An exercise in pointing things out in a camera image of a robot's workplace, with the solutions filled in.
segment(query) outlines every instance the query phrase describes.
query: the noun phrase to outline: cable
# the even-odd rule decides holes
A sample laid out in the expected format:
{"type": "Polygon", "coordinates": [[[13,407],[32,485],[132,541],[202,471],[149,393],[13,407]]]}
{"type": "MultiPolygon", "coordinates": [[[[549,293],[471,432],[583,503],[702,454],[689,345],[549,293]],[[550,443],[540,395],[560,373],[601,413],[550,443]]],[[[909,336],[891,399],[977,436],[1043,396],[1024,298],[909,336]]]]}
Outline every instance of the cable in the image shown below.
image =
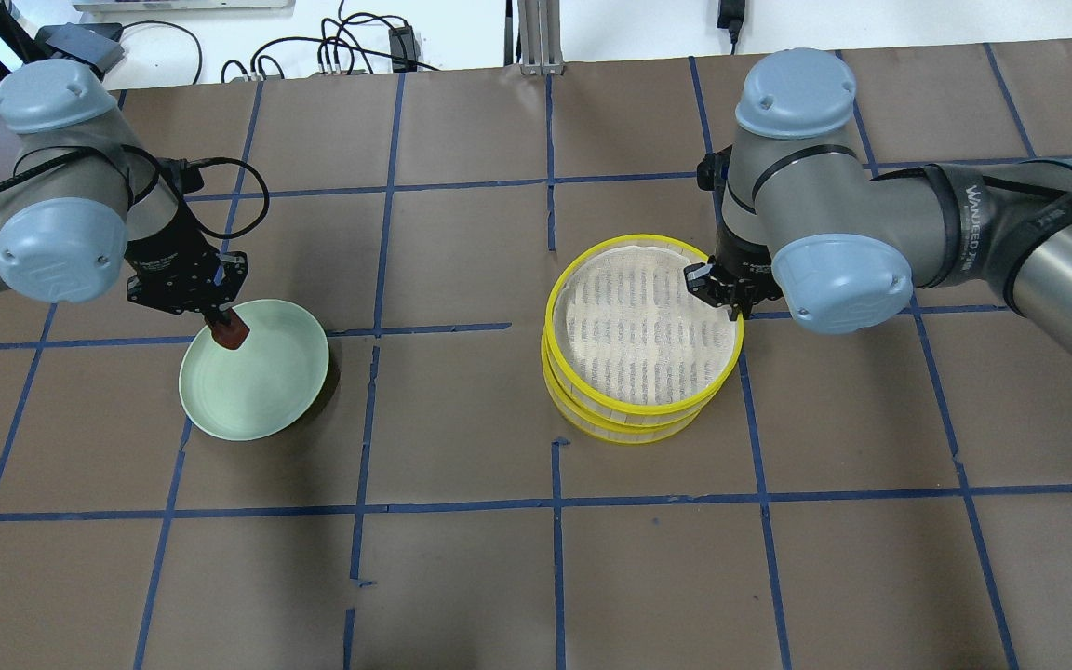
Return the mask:
{"type": "MultiPolygon", "coordinates": [[[[23,27],[21,26],[17,26],[16,25],[16,27],[20,31],[23,31],[23,27]]],[[[18,38],[18,33],[16,31],[13,31],[13,30],[9,30],[8,32],[11,33],[11,39],[13,39],[13,41],[14,41],[14,47],[17,48],[16,56],[18,57],[18,60],[21,60],[23,64],[27,64],[27,63],[31,62],[30,60],[27,59],[27,50],[25,49],[25,44],[23,44],[23,40],[18,38]]],[[[5,44],[5,39],[3,38],[3,35],[0,34],[0,39],[2,39],[3,43],[5,44]]],[[[11,44],[8,44],[8,47],[9,47],[9,49],[13,49],[13,47],[12,47],[11,44]]]]}
{"type": "MultiPolygon", "coordinates": [[[[342,15],[342,8],[341,8],[341,5],[339,5],[339,9],[337,9],[337,12],[339,12],[339,17],[341,17],[341,15],[342,15]]],[[[399,42],[399,51],[400,51],[400,54],[407,54],[407,46],[404,44],[404,35],[401,35],[400,33],[396,32],[396,26],[392,26],[391,21],[387,20],[387,17],[379,17],[378,14],[371,14],[370,12],[355,12],[353,14],[349,14],[348,17],[345,17],[342,20],[342,25],[343,26],[345,26],[345,25],[368,25],[370,21],[378,21],[378,23],[382,23],[382,25],[387,26],[387,34],[391,35],[391,38],[394,38],[396,42],[399,42]],[[366,17],[366,19],[362,20],[362,21],[355,21],[354,20],[355,17],[366,17]]],[[[404,27],[407,27],[407,26],[408,26],[407,21],[404,20],[404,27]]],[[[404,62],[404,63],[407,63],[408,60],[410,60],[410,59],[404,59],[404,57],[400,57],[400,59],[397,59],[396,56],[390,56],[390,57],[391,57],[391,63],[392,64],[394,64],[397,62],[397,60],[401,60],[401,62],[404,62]]]]}
{"type": "MultiPolygon", "coordinates": [[[[195,34],[193,34],[193,31],[188,30],[188,28],[184,26],[175,25],[174,23],[158,21],[158,20],[142,20],[142,21],[135,21],[133,23],[133,25],[124,25],[123,36],[124,33],[126,33],[126,29],[129,29],[129,27],[135,27],[137,25],[163,25],[167,27],[174,27],[174,29],[179,30],[187,35],[190,35],[190,38],[193,39],[193,44],[196,44],[196,73],[193,75],[193,84],[196,84],[196,81],[202,80],[202,68],[204,68],[205,65],[205,51],[202,49],[200,40],[197,39],[195,34]]],[[[119,43],[122,43],[123,38],[119,38],[118,41],[119,43]]]]}
{"type": "MultiPolygon", "coordinates": [[[[342,10],[344,8],[345,8],[345,0],[341,0],[341,2],[337,4],[337,20],[340,20],[342,23],[349,23],[349,18],[353,18],[354,16],[357,16],[357,14],[349,14],[348,17],[342,17],[342,10]]],[[[369,12],[358,12],[358,13],[369,14],[369,16],[375,16],[375,14],[370,14],[369,12]]],[[[384,18],[397,18],[397,20],[399,20],[400,23],[403,23],[404,27],[410,26],[410,23],[407,23],[407,18],[401,17],[399,14],[383,14],[383,17],[384,18]]],[[[370,23],[370,20],[357,21],[357,23],[349,23],[349,25],[366,25],[366,23],[370,23]]]]}
{"type": "Polygon", "coordinates": [[[260,54],[263,54],[263,51],[267,50],[268,47],[276,46],[277,44],[282,44],[282,43],[285,43],[285,42],[314,42],[314,43],[318,43],[318,42],[324,42],[324,41],[323,41],[323,39],[319,39],[319,38],[303,38],[303,35],[300,35],[300,34],[295,34],[292,38],[273,39],[271,42],[268,42],[267,44],[264,44],[258,49],[256,49],[255,53],[251,56],[251,71],[254,71],[254,72],[257,71],[255,63],[256,63],[256,60],[258,60],[258,56],[260,54]]]}
{"type": "Polygon", "coordinates": [[[358,47],[358,46],[348,46],[348,44],[346,44],[345,47],[346,47],[346,49],[354,49],[355,51],[359,51],[361,54],[369,54],[371,56],[382,56],[382,57],[384,57],[384,59],[399,60],[399,62],[414,64],[417,68],[425,68],[425,69],[430,69],[430,71],[433,71],[433,72],[441,72],[441,68],[435,68],[433,65],[430,65],[429,63],[421,63],[420,60],[401,59],[401,57],[399,57],[399,56],[392,56],[390,54],[384,54],[383,51],[374,51],[374,50],[371,50],[371,49],[361,49],[361,47],[358,47]]]}
{"type": "Polygon", "coordinates": [[[138,203],[151,194],[152,191],[157,190],[157,185],[160,183],[160,159],[152,157],[152,154],[146,151],[146,149],[136,147],[135,145],[122,145],[122,148],[123,151],[126,151],[128,153],[135,153],[135,155],[145,159],[145,161],[148,161],[149,164],[151,164],[151,179],[149,179],[148,183],[146,183],[144,190],[137,192],[135,198],[133,198],[133,202],[138,203]]]}
{"type": "Polygon", "coordinates": [[[35,179],[47,170],[57,168],[57,166],[72,164],[73,161],[80,160],[86,157],[99,155],[99,153],[101,152],[96,149],[90,149],[88,147],[81,147],[80,149],[75,149],[69,153],[61,153],[59,157],[44,161],[42,164],[39,164],[31,169],[20,172],[19,174],[14,175],[14,177],[3,179],[3,181],[0,181],[0,193],[8,190],[8,188],[14,188],[20,185],[23,182],[35,179]]]}
{"type": "MultiPolygon", "coordinates": [[[[220,166],[220,165],[241,166],[241,168],[243,168],[244,170],[250,172],[251,177],[255,178],[255,181],[258,182],[258,187],[260,188],[260,190],[264,191],[264,208],[260,209],[258,215],[255,217],[255,221],[252,221],[250,224],[247,224],[245,228],[238,229],[235,233],[214,233],[212,232],[212,229],[205,228],[205,224],[202,224],[197,226],[197,228],[200,229],[200,233],[204,233],[209,237],[217,238],[217,240],[235,240],[235,238],[242,237],[243,235],[251,233],[251,230],[255,229],[255,227],[259,223],[264,223],[264,218],[267,217],[268,209],[271,209],[271,191],[268,191],[267,182],[264,181],[264,175],[258,174],[258,170],[255,169],[254,166],[248,164],[247,161],[242,161],[239,159],[227,159],[225,157],[203,159],[200,161],[190,161],[189,165],[196,169],[208,168],[208,166],[220,166]]],[[[184,202],[183,195],[179,195],[179,198],[181,203],[184,202]]]]}
{"type": "Polygon", "coordinates": [[[739,47],[739,33],[747,18],[747,0],[718,0],[718,26],[730,34],[730,51],[739,47]]]}
{"type": "MultiPolygon", "coordinates": [[[[341,61],[341,59],[339,59],[339,51],[337,51],[337,50],[339,50],[339,47],[345,46],[346,49],[349,50],[349,60],[352,60],[352,62],[349,62],[349,68],[346,69],[346,71],[345,71],[345,74],[353,74],[354,73],[354,62],[353,62],[353,60],[354,60],[354,49],[352,49],[352,47],[349,47],[349,44],[346,44],[346,43],[344,43],[343,41],[341,41],[339,39],[339,42],[337,42],[337,43],[333,44],[332,60],[328,59],[328,50],[325,49],[325,41],[327,41],[327,39],[328,39],[328,33],[327,33],[327,31],[325,31],[325,26],[327,26],[327,25],[333,25],[336,27],[337,33],[333,34],[333,38],[339,39],[339,38],[341,38],[342,33],[345,33],[346,35],[349,35],[349,42],[354,43],[354,46],[357,46],[358,49],[362,49],[362,44],[360,42],[358,42],[358,38],[354,38],[354,33],[349,32],[349,29],[346,29],[345,25],[341,25],[341,23],[333,20],[331,17],[324,17],[321,20],[322,44],[318,47],[316,47],[316,55],[318,55],[318,56],[316,56],[316,64],[318,64],[318,65],[321,64],[321,54],[324,51],[325,56],[327,56],[327,63],[331,63],[332,60],[337,60],[337,69],[342,69],[342,61],[341,61]]],[[[367,72],[369,72],[370,74],[374,74],[375,73],[375,69],[373,66],[370,66],[370,59],[369,59],[369,57],[367,57],[366,54],[362,54],[362,63],[367,65],[367,72]]]]}
{"type": "Polygon", "coordinates": [[[251,73],[247,72],[247,68],[243,66],[242,63],[239,63],[238,60],[229,59],[226,60],[226,62],[222,63],[222,75],[218,77],[218,79],[220,79],[222,84],[225,84],[226,81],[226,68],[229,68],[229,65],[238,65],[239,71],[242,72],[243,79],[249,80],[251,78],[251,73]]]}
{"type": "Polygon", "coordinates": [[[503,14],[503,68],[516,62],[511,57],[511,44],[515,43],[513,27],[511,27],[511,0],[506,0],[507,8],[503,14]]]}
{"type": "Polygon", "coordinates": [[[267,71],[264,69],[264,60],[271,60],[271,63],[276,64],[276,69],[280,71],[280,79],[286,79],[286,76],[284,76],[284,69],[280,66],[279,60],[273,59],[271,56],[259,56],[258,73],[264,76],[264,79],[267,79],[267,71]]]}

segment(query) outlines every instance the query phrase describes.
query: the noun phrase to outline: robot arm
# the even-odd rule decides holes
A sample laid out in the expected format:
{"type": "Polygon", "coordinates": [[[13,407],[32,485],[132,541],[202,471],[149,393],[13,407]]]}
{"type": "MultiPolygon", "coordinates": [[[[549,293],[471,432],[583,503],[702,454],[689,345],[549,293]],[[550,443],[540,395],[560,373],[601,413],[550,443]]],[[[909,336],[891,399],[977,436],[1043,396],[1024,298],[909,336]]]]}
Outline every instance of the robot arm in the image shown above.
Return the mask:
{"type": "Polygon", "coordinates": [[[0,85],[0,116],[23,140],[16,177],[0,183],[0,292],[92,300],[124,262],[135,271],[128,300],[200,313],[218,343],[241,346],[245,324],[227,302],[245,279],[245,254],[206,240],[179,180],[140,148],[88,68],[20,68],[0,85]]]}
{"type": "Polygon", "coordinates": [[[686,270],[690,293],[744,314],[784,297],[802,326],[839,334],[905,309],[914,285],[981,279],[1072,355],[1072,160],[868,180],[848,148],[855,86],[822,51],[751,70],[733,150],[698,169],[723,225],[715,255],[686,270]]]}

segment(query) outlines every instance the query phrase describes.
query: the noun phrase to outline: white wall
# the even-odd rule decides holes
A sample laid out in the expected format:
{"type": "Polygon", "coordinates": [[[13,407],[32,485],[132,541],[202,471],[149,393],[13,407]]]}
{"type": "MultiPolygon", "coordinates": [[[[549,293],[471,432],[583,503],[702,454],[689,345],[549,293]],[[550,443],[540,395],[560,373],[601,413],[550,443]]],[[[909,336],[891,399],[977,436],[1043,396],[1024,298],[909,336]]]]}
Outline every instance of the white wall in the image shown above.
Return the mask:
{"type": "MultiPolygon", "coordinates": [[[[69,0],[16,0],[34,32],[54,23],[90,23],[69,0]]],[[[346,0],[346,13],[398,13],[417,26],[421,59],[442,69],[503,64],[504,0],[346,0]]],[[[163,18],[196,32],[205,46],[202,81],[218,81],[226,59],[245,62],[259,44],[286,34],[319,35],[321,17],[336,0],[297,0],[285,10],[212,10],[111,14],[128,23],[163,18]]],[[[729,42],[714,27],[717,0],[561,0],[566,60],[664,59],[726,54],[729,42]]],[[[173,86],[192,80],[192,41],[163,27],[132,29],[128,57],[107,75],[110,88],[173,86]]],[[[387,51],[386,29],[357,27],[369,49],[387,51]]],[[[740,53],[790,46],[855,49],[1072,38],[1072,0],[748,0],[740,53]]],[[[315,71],[315,46],[285,44],[269,54],[288,76],[315,71]]],[[[0,44],[0,57],[17,64],[0,44]]],[[[386,71],[379,60],[376,71],[386,71]]]]}

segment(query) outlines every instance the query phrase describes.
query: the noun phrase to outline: black strap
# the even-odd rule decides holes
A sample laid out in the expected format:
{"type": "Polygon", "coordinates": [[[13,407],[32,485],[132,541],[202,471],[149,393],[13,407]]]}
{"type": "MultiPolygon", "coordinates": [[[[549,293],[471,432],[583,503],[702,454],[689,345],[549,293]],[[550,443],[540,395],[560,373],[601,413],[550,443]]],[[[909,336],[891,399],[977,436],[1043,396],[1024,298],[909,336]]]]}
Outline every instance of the black strap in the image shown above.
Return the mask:
{"type": "Polygon", "coordinates": [[[14,166],[14,169],[12,172],[16,172],[17,173],[18,172],[18,165],[20,165],[21,162],[25,161],[25,159],[27,157],[30,157],[33,153],[38,153],[40,151],[46,151],[48,149],[72,149],[74,151],[80,151],[81,153],[86,153],[86,152],[96,153],[98,158],[101,158],[103,161],[106,161],[107,164],[109,164],[109,166],[111,166],[111,168],[115,168],[115,172],[118,173],[119,177],[123,178],[123,187],[126,187],[126,208],[128,208],[128,211],[131,211],[131,208],[135,207],[135,203],[137,203],[137,199],[136,199],[136,196],[135,196],[135,191],[131,190],[131,176],[128,173],[124,173],[122,169],[120,169],[119,166],[116,164],[115,160],[111,159],[108,155],[108,153],[106,153],[105,151],[102,151],[102,149],[99,149],[98,147],[92,147],[92,145],[48,145],[47,147],[41,147],[39,149],[32,149],[31,151],[28,151],[27,153],[20,153],[20,155],[18,155],[18,158],[16,160],[16,165],[14,166]]]}
{"type": "Polygon", "coordinates": [[[744,200],[742,200],[739,195],[735,195],[735,190],[733,190],[733,188],[730,187],[730,182],[729,181],[727,182],[727,194],[730,195],[730,198],[736,205],[739,205],[739,207],[741,209],[743,209],[744,212],[749,213],[749,215],[754,215],[754,213],[756,213],[756,208],[750,207],[750,205],[748,205],[747,203],[744,203],[744,200]]]}
{"type": "Polygon", "coordinates": [[[1031,183],[986,179],[988,187],[1003,188],[1017,194],[1045,196],[1045,198],[1060,194],[1033,215],[1008,226],[991,248],[991,257],[987,258],[986,281],[991,284],[991,289],[1003,296],[1003,301],[1014,313],[1024,316],[1013,298],[1016,276],[1033,251],[1037,251],[1049,237],[1072,225],[1072,192],[1031,185],[1031,183]]]}
{"type": "Polygon", "coordinates": [[[794,164],[796,161],[813,157],[820,157],[822,153],[846,153],[847,157],[851,157],[855,161],[859,161],[859,157],[855,155],[854,149],[843,147],[843,145],[813,145],[813,147],[805,147],[804,149],[800,149],[800,151],[788,153],[787,157],[779,159],[779,161],[768,166],[766,169],[760,174],[760,178],[756,179],[756,187],[751,188],[751,206],[754,207],[754,205],[756,205],[758,191],[766,183],[766,180],[772,178],[772,175],[787,168],[787,166],[794,164]]]}

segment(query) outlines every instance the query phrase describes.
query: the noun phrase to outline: red object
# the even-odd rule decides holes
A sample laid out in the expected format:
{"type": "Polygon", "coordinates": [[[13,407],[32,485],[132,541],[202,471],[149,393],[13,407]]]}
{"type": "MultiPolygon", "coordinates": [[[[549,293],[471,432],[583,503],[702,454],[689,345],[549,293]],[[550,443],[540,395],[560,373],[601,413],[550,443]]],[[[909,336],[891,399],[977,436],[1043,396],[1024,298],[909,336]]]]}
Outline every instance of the red object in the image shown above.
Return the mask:
{"type": "Polygon", "coordinates": [[[214,342],[226,349],[235,351],[247,341],[247,336],[251,334],[251,327],[248,327],[242,317],[235,313],[234,308],[224,311],[222,316],[229,318],[229,323],[206,319],[206,326],[209,326],[209,333],[213,336],[214,342]]]}

